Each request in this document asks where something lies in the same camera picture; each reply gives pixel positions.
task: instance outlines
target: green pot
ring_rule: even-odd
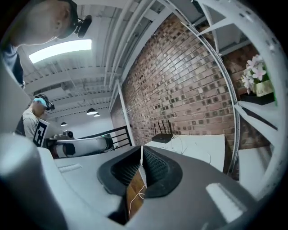
[[[273,85],[270,80],[253,85],[253,92],[257,97],[262,97],[266,94],[273,93]]]

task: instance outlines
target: metal railing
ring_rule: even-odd
[[[120,130],[125,130],[125,133],[116,135],[116,136],[114,136],[114,137],[109,137],[109,138],[113,139],[113,138],[117,138],[117,137],[120,137],[120,136],[123,136],[123,135],[127,135],[127,138],[122,139],[122,140],[120,140],[120,141],[117,141],[117,139],[116,139],[116,141],[113,140],[113,145],[116,144],[116,143],[125,141],[125,140],[128,140],[129,143],[124,144],[124,145],[122,145],[122,146],[118,146],[118,147],[113,148],[113,149],[109,149],[109,150],[112,151],[112,150],[115,150],[115,149],[117,149],[117,148],[121,148],[121,147],[127,146],[127,145],[132,146],[132,142],[131,142],[131,139],[130,139],[130,136],[129,136],[129,133],[128,133],[128,129],[127,129],[127,126],[126,126],[126,125],[125,125],[125,126],[122,126],[122,127],[119,127],[119,128],[115,128],[115,129],[108,130],[108,131],[103,132],[103,133],[98,133],[98,134],[91,135],[91,136],[81,137],[81,138],[79,138],[79,139],[86,139],[86,138],[93,138],[93,137],[101,137],[101,136],[104,136],[104,135],[107,135],[107,134],[111,134],[111,133],[113,133],[113,132],[117,132],[117,131],[120,131]]]

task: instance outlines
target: white shirt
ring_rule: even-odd
[[[39,118],[37,118],[33,113],[32,109],[28,108],[23,112],[23,125],[25,136],[33,141],[33,137],[36,131],[36,126]]]

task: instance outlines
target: person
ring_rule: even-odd
[[[44,44],[71,35],[78,25],[77,5],[71,0],[32,0],[1,43],[3,60],[25,88],[18,47]]]
[[[33,140],[38,120],[45,113],[48,107],[48,98],[44,94],[41,94],[38,95],[29,108],[23,112],[22,120],[24,132],[25,136],[30,140]]]

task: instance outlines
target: wifi router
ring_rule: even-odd
[[[162,124],[163,124],[164,132],[165,132],[165,133],[162,133],[160,124],[159,124],[159,122],[158,122],[158,126],[159,126],[159,128],[160,128],[160,132],[161,132],[161,133],[156,134],[156,127],[155,127],[155,124],[154,124],[155,136],[152,137],[152,141],[166,144],[166,143],[168,143],[168,142],[172,139],[172,137],[173,137],[172,128],[171,128],[171,123],[170,123],[170,121],[168,121],[169,129],[170,129],[170,134],[169,134],[169,133],[166,132],[166,129],[165,129],[165,126],[164,126],[163,121],[162,121]]]

